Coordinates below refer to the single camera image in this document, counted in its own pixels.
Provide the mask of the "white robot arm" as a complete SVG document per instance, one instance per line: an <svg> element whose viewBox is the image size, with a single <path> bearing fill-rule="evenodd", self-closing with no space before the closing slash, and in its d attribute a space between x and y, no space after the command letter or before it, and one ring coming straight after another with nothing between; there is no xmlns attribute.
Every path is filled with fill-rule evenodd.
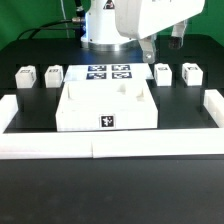
<svg viewBox="0 0 224 224"><path fill-rule="evenodd" d="M91 0L81 43L87 49L120 51L139 42L143 61L152 64L157 33L172 27L170 47L180 49L188 19L204 5L205 0Z"/></svg>

